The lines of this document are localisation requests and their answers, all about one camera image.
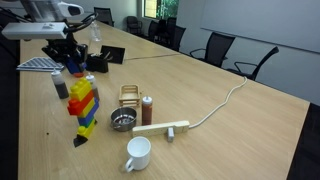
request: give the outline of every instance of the wall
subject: wall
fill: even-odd
[[[200,28],[204,4],[205,0],[179,0],[177,24],[187,28],[180,44],[182,53],[189,54],[191,50],[206,47],[211,31]],[[139,14],[142,12],[141,2],[138,7]],[[147,34],[151,20],[142,18],[142,13],[140,18],[144,22],[144,32]],[[228,60],[224,61],[222,68],[235,68],[235,61],[259,63],[274,46],[275,44],[237,37],[227,53]],[[256,81],[320,105],[320,54],[278,47],[280,52],[262,66]]]
[[[114,26],[118,29],[126,30],[126,17],[137,16],[137,0],[63,0],[66,3],[73,3],[84,8],[85,14],[70,18],[70,20],[82,20],[84,17],[93,12],[93,7],[108,7],[111,8],[112,18],[115,21]],[[13,12],[19,15],[25,15],[20,2],[0,3],[1,7],[9,7]]]

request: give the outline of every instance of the brown bottle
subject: brown bottle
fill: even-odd
[[[142,98],[142,126],[150,125],[152,123],[152,98]]]

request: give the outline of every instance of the power cord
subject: power cord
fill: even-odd
[[[192,129],[192,128],[195,128],[195,127],[200,126],[200,125],[201,125],[202,123],[204,123],[213,113],[215,113],[215,112],[216,112],[218,109],[220,109],[222,106],[226,105],[226,104],[228,103],[228,101],[229,101],[229,97],[230,97],[230,95],[232,94],[232,92],[233,92],[234,90],[242,87],[243,85],[245,85],[245,84],[247,83],[247,81],[248,81],[247,77],[244,76],[244,82],[243,82],[242,84],[240,84],[239,86],[236,86],[236,87],[232,88],[232,89],[229,91],[229,93],[228,93],[225,101],[224,101],[222,104],[220,104],[218,107],[216,107],[213,111],[211,111],[206,117],[204,117],[204,118],[203,118],[201,121],[199,121],[198,123],[196,123],[196,124],[194,124],[194,125],[190,125],[190,126],[189,126],[189,129]]]

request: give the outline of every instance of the white mug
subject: white mug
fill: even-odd
[[[127,172],[142,170],[149,164],[151,143],[142,136],[131,139],[127,145],[129,160],[126,163]]]

